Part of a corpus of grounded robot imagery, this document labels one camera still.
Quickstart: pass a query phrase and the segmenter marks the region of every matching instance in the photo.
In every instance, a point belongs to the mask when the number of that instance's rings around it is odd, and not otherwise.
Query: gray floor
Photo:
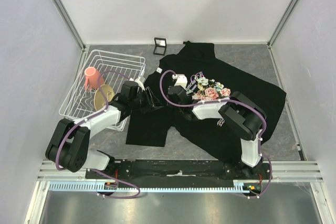
[[[308,185],[272,184],[260,199],[225,193],[148,193],[102,199],[95,193],[50,191],[40,224],[321,224]]]
[[[183,45],[168,45],[166,55],[178,53]],[[145,77],[153,73],[162,56],[153,55],[153,45],[100,45],[90,46],[90,51],[100,49],[123,54],[143,56],[146,59]],[[215,45],[216,57],[265,81],[278,85],[266,45]],[[115,158],[143,159],[214,159],[204,150],[180,136],[175,128],[170,128],[165,147],[125,145],[128,124],[123,132],[104,130],[90,142],[90,148],[102,150]],[[297,161],[295,138],[286,110],[282,112],[278,126],[263,152],[272,160]]]

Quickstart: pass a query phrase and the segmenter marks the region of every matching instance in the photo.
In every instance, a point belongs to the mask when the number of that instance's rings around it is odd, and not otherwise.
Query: white backdrop
[[[301,0],[274,53],[302,136],[336,207],[336,0]]]
[[[267,41],[290,0],[62,0],[87,44]]]
[[[79,57],[52,0],[0,0],[0,223],[24,222]]]

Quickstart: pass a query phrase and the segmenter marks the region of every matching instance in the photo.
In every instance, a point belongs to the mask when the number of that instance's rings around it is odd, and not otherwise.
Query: gray tabletop
[[[166,55],[178,53],[184,45],[168,45]],[[146,59],[144,76],[152,74],[163,56],[153,55],[154,45],[97,45],[90,51],[100,49],[123,54],[142,56]],[[215,45],[216,57],[245,72],[278,85],[272,60],[266,45]],[[164,147],[126,145],[128,123],[122,132],[106,129],[90,142],[90,148],[101,150],[115,158],[141,159],[215,159],[207,152],[170,128]],[[263,145],[262,151],[272,160],[300,160],[293,131],[284,109],[272,138]]]

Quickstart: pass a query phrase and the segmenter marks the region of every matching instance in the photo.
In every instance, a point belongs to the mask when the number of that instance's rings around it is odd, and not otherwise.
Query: dish rack
[[[145,70],[145,58],[140,56],[119,54],[102,50],[93,50],[83,67],[80,69],[74,84],[59,109],[59,114],[68,119],[83,118],[95,112],[94,97],[96,90],[85,91],[84,71],[88,67],[95,67],[100,73],[108,70],[119,72],[128,78],[137,78],[143,76]],[[105,84],[112,87],[114,93],[121,90],[121,86],[126,79],[116,73],[106,73],[103,75]],[[127,119],[108,128],[116,131],[122,131]]]

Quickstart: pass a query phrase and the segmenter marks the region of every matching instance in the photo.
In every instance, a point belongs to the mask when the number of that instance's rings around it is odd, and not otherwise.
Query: mug
[[[91,89],[98,89],[105,83],[104,78],[101,77],[99,81],[100,85],[98,85],[98,78],[100,77],[100,72],[94,67],[87,68],[84,71],[84,75],[85,75],[85,84],[84,84],[85,90],[87,90],[88,88],[89,91]]]

